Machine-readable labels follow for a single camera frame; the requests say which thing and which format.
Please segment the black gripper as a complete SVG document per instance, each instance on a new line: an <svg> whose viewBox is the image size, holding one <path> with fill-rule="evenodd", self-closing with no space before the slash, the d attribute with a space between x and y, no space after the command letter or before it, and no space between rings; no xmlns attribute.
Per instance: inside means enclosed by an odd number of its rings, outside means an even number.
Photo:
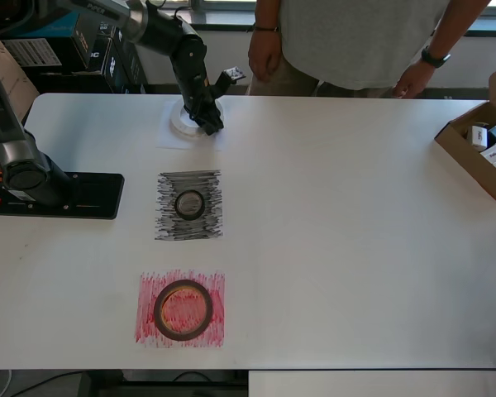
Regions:
<svg viewBox="0 0 496 397"><path fill-rule="evenodd" d="M175 69L175 77L189 118L212 136L224 128L220 111L211 95L207 72L202 65Z"/></svg>

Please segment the person's right hand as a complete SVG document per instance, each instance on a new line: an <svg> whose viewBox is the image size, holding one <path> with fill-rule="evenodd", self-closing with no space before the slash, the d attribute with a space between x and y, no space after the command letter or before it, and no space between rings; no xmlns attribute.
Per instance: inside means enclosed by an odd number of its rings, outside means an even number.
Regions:
<svg viewBox="0 0 496 397"><path fill-rule="evenodd" d="M281 39L277 31L253 31L248 51L249 66L259 81L268 81L281 59Z"/></svg>

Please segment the person's left hand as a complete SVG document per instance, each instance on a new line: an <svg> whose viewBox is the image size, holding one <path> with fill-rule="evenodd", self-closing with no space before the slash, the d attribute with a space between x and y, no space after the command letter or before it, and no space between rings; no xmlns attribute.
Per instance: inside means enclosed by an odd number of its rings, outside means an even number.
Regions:
<svg viewBox="0 0 496 397"><path fill-rule="evenodd" d="M393 88L393 97L401 99L415 98L425 89L435 70L432 65L423 60L413 63L404 71Z"/></svg>

